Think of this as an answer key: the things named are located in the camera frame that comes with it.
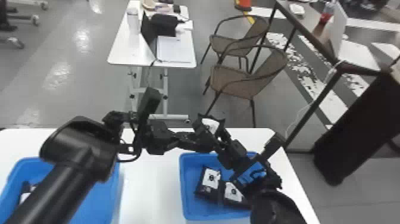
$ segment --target red bottle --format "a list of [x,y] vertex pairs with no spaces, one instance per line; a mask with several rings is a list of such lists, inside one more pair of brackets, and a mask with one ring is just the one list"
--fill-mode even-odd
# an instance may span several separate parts
[[334,13],[335,13],[335,0],[332,0],[332,2],[326,2],[324,11],[321,14],[320,23],[326,24]]

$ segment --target small box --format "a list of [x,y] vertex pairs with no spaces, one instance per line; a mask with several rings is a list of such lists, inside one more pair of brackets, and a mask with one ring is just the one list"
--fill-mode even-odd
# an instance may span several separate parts
[[213,204],[195,195],[196,187],[204,167],[221,170],[221,176],[227,181],[233,174],[226,170],[217,159],[217,154],[184,153],[179,158],[180,193],[182,209],[186,223],[190,224],[232,224],[250,223],[250,210],[236,209],[222,204]]

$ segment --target white desk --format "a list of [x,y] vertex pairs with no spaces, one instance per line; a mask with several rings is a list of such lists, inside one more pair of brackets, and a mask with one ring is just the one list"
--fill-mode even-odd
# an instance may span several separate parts
[[[0,131],[1,189],[14,164],[23,157],[38,156],[41,145],[54,130]],[[172,129],[172,131],[191,131],[191,129]],[[228,129],[228,131],[233,139],[240,140],[249,151],[256,152],[261,152],[265,142],[274,135],[270,129]],[[131,141],[132,131],[126,129],[123,138]],[[137,161],[121,165],[120,175],[124,185],[119,213],[116,212],[114,223],[186,223],[182,212],[179,181],[179,155],[184,152],[187,151],[174,149],[163,156],[157,156],[148,155],[143,151]],[[282,192],[296,202],[307,224],[320,224],[283,148],[279,149],[269,161],[283,180]]]
[[[128,3],[128,8],[139,9],[139,18],[142,19],[143,7],[139,1],[130,1]],[[189,11],[186,6],[180,6],[181,15],[189,18]],[[159,91],[164,95],[168,96],[168,68],[183,68],[192,69],[196,67],[196,55],[193,47],[192,31],[177,28],[177,37],[180,38],[182,44],[187,46],[190,55],[190,63],[166,63],[166,62],[155,62],[154,67],[164,68],[163,88]],[[142,67],[148,67],[154,61],[155,57],[152,54],[149,46],[144,40],[142,34],[132,34],[130,33],[129,25],[127,22],[127,14],[124,13],[120,28],[118,30],[117,36],[115,37],[114,43],[108,55],[107,61],[113,65],[127,66],[130,70],[128,73],[128,84],[129,84],[129,97],[132,100],[132,110],[137,110],[138,96],[139,93],[143,93],[145,88],[140,88],[140,80],[142,76]],[[186,120],[188,115],[177,115],[168,114],[168,98],[165,97],[163,100],[162,114],[156,114],[151,116],[157,119],[176,119],[176,120]]]

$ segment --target blue bin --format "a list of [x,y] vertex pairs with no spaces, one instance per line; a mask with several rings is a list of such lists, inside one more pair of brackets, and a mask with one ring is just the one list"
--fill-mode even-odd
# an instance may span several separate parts
[[[0,223],[8,219],[19,203],[22,183],[24,181],[30,184],[39,183],[52,168],[53,165],[39,158],[23,158],[15,164],[0,196]],[[118,186],[119,163],[115,164],[112,176],[106,183],[95,184],[70,223],[110,224],[119,200]]]
[[233,171],[226,170],[215,153],[184,153],[179,158],[180,193],[182,196],[183,215],[191,221],[209,221],[239,219],[250,216],[249,210],[233,209],[208,202],[195,196],[195,190],[201,177],[203,166],[221,170],[222,178],[227,181]]

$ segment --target floor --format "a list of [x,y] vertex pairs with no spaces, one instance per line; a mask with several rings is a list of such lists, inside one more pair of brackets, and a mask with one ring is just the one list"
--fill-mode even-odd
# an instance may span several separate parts
[[[50,0],[49,3],[47,11],[15,5],[22,14],[39,15],[41,24],[35,27],[12,21],[18,25],[18,30],[12,35],[20,38],[26,48],[20,50],[0,45],[0,127],[58,127],[76,115],[101,120],[110,110],[129,110],[128,69],[106,62],[127,0]],[[240,14],[233,8],[232,0],[175,0],[175,3],[189,7],[190,17],[194,20],[193,40],[198,61],[216,24],[223,18]],[[271,0],[253,0],[253,3],[258,7],[273,6]],[[360,18],[395,24],[380,14]],[[222,27],[221,33],[239,37],[249,26],[249,22],[243,19]],[[349,27],[346,33],[357,32],[357,29],[362,28]],[[290,30],[287,21],[276,20],[268,40],[279,43]],[[379,37],[371,37],[371,41],[393,45],[398,43],[396,40],[399,38],[398,33],[392,30],[381,30],[378,34],[373,32],[369,36]],[[311,80],[316,82],[325,78],[329,65],[301,36],[295,36],[291,48],[313,68],[312,73],[302,77],[315,76]],[[197,113],[205,112],[214,93],[211,90],[205,96],[201,93],[209,67],[215,61],[216,56],[210,53],[204,64],[195,69],[170,70],[168,109],[171,113],[185,113],[193,120]],[[234,64],[236,60],[226,63]],[[152,73],[154,76],[149,84],[161,86],[156,75],[158,71],[152,69]],[[286,69],[256,97],[258,127],[269,127],[284,135],[295,120],[297,111],[311,102],[313,96],[305,89],[307,83],[301,82],[298,74],[290,68]],[[338,104],[349,107],[372,81],[364,77],[344,77],[334,89]],[[345,111],[343,107],[331,110],[336,117]],[[251,127],[249,102],[242,99],[223,95],[211,114],[225,118],[227,127]],[[300,150],[311,148],[334,120],[326,110],[318,111],[291,146]],[[188,126],[182,122],[170,122],[168,125]],[[322,223],[397,223],[400,178],[396,171],[400,167],[396,156],[384,147],[377,158],[369,160],[336,188],[324,183],[310,156],[291,155],[290,159]]]

